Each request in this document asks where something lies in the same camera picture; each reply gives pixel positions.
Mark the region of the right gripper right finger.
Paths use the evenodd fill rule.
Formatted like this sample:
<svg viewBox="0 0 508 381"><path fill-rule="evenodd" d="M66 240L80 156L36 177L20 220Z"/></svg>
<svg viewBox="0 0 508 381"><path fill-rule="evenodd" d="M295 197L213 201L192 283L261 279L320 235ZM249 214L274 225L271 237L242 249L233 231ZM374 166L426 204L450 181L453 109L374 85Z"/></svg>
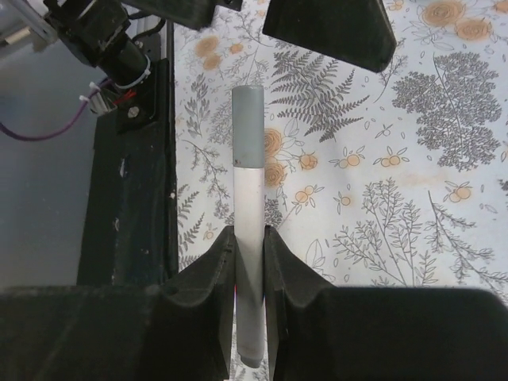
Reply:
<svg viewBox="0 0 508 381"><path fill-rule="evenodd" d="M264 236L272 380L504 380L507 308L463 287L337 287Z"/></svg>

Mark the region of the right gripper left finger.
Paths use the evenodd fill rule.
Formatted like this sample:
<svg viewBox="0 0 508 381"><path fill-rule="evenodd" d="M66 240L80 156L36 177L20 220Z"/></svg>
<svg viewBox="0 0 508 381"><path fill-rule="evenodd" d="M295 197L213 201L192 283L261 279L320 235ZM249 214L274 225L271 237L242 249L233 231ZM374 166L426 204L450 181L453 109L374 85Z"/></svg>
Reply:
<svg viewBox="0 0 508 381"><path fill-rule="evenodd" d="M236 253L225 227L162 285L3 291L2 379L227 379Z"/></svg>

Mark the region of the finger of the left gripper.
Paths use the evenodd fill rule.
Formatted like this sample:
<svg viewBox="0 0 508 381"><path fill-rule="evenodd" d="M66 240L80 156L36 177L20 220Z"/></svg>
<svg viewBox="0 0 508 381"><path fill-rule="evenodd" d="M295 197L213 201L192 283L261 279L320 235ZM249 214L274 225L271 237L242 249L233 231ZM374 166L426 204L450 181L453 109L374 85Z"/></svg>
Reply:
<svg viewBox="0 0 508 381"><path fill-rule="evenodd" d="M380 0L271 1L263 34L372 72L387 68L397 44Z"/></svg>
<svg viewBox="0 0 508 381"><path fill-rule="evenodd" d="M214 0L126 0L126 4L189 29L204 29L214 19Z"/></svg>

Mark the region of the grey cap white pen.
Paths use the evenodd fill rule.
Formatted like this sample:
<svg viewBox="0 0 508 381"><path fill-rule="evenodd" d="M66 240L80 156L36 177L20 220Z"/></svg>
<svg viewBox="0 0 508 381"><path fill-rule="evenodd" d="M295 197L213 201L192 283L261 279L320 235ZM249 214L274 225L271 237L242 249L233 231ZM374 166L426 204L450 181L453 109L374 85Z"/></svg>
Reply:
<svg viewBox="0 0 508 381"><path fill-rule="evenodd" d="M244 365L264 358L264 89L232 89L233 212L237 352Z"/></svg>

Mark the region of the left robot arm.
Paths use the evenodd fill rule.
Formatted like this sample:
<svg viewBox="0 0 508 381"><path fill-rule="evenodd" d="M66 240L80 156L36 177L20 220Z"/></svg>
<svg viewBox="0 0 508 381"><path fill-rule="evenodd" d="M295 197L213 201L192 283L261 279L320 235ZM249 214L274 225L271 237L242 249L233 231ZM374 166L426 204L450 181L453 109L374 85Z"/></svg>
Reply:
<svg viewBox="0 0 508 381"><path fill-rule="evenodd" d="M105 67L132 44L125 1L46 1L46 21L84 64ZM271 1L263 33L379 73L396 39L381 1Z"/></svg>

